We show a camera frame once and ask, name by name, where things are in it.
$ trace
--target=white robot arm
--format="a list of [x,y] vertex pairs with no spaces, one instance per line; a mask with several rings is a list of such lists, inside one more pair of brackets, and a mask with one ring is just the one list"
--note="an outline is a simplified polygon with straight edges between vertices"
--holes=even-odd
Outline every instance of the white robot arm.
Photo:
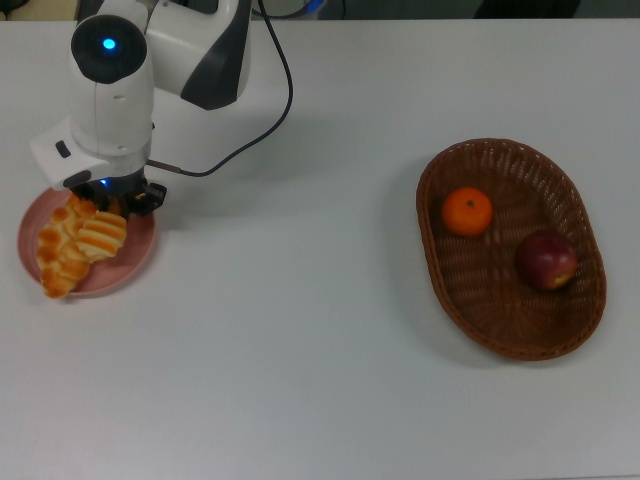
[[212,110],[237,100],[249,67],[251,0],[219,0],[203,14],[158,0],[106,0],[74,31],[69,116],[31,142],[52,188],[98,208],[117,197],[145,215],[166,188],[149,185],[154,88]]

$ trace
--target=apple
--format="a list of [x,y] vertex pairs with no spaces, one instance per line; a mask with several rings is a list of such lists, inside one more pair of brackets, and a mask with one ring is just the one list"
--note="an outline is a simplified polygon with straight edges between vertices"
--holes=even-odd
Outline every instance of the apple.
[[564,236],[539,230],[520,242],[514,265],[529,286],[538,290],[556,290],[574,276],[578,257]]

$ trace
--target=wicker basket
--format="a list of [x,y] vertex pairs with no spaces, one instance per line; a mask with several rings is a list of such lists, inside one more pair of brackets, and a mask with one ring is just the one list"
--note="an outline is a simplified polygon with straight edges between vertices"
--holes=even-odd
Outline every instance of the wicker basket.
[[[442,202],[462,186],[493,202],[493,221],[479,237],[443,226]],[[480,345],[508,358],[548,360],[578,348],[598,326],[606,278],[587,212],[575,185],[541,153],[502,139],[454,145],[422,174],[417,210],[438,299]],[[541,228],[565,235],[580,261],[569,284],[550,293],[526,286],[513,266],[519,242]]]

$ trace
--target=white table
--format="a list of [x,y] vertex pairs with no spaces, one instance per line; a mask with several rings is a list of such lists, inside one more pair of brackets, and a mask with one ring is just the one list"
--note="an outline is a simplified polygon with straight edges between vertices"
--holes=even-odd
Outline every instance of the white table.
[[[204,169],[279,115],[262,24],[241,100],[159,92],[152,157]],[[0,26],[0,472],[8,480],[523,479],[640,474],[640,22],[278,23],[286,123],[169,187],[153,260],[58,303],[16,254],[66,114],[69,23]],[[574,180],[608,276],[594,336],[502,360],[440,308],[414,198],[475,137]]]

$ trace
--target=orange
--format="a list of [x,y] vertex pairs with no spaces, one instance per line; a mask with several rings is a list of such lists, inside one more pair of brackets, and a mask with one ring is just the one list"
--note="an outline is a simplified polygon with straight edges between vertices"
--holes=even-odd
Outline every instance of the orange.
[[474,237],[484,232],[493,218],[493,205],[484,192],[462,187],[451,192],[442,205],[442,220],[451,233]]

